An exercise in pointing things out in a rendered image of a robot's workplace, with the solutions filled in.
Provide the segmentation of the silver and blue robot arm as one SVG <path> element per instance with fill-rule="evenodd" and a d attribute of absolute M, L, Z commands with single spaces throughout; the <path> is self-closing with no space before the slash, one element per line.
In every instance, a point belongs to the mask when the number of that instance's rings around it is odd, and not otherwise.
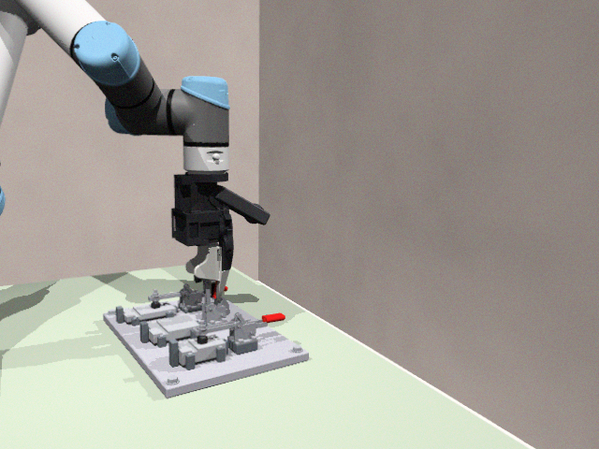
<path fill-rule="evenodd" d="M 131 37 L 85 0 L 14 1 L 0 0 L 0 126 L 26 36 L 42 28 L 105 95 L 106 118 L 114 132 L 183 136 L 187 174 L 229 170 L 225 80 L 185 77 L 181 89 L 159 89 Z M 270 214 L 260 205 L 217 186 L 214 199 L 250 224 L 267 223 Z"/>

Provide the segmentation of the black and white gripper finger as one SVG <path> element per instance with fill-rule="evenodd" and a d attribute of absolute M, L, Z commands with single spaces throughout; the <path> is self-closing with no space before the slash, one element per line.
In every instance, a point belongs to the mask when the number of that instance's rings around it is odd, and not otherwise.
<path fill-rule="evenodd" d="M 219 246 L 217 242 L 210 243 L 210 245 L 212 245 L 212 244 L 215 244 L 215 245 Z M 197 256 L 194 257 L 194 258 L 192 258 L 191 260 L 189 260 L 186 263 L 186 265 L 185 265 L 185 269 L 186 269 L 186 271 L 188 273 L 194 274 L 195 267 L 205 261 L 205 259 L 206 259 L 206 250 L 207 250 L 207 248 L 210 245 L 197 247 Z M 216 281 L 210 281 L 211 297 L 212 297 L 212 294 L 213 294 L 215 282 Z"/>
<path fill-rule="evenodd" d="M 217 281 L 216 301 L 220 300 L 226 287 L 229 270 L 231 269 L 234 243 L 233 229 L 225 223 L 226 232 L 219 240 L 219 246 L 212 244 L 206 250 L 206 259 L 195 267 L 196 278 Z"/>

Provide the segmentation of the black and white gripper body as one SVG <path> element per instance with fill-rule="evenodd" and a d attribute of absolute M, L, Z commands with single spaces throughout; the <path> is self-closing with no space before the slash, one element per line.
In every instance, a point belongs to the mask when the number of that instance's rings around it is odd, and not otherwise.
<path fill-rule="evenodd" d="M 186 246 L 207 246 L 219 242 L 225 223 L 233 229 L 229 207 L 214 199 L 217 182 L 228 181 L 225 174 L 174 175 L 175 208 L 171 209 L 172 238 Z M 204 187 L 204 190 L 203 190 Z M 174 231 L 175 217 L 175 231 Z"/>

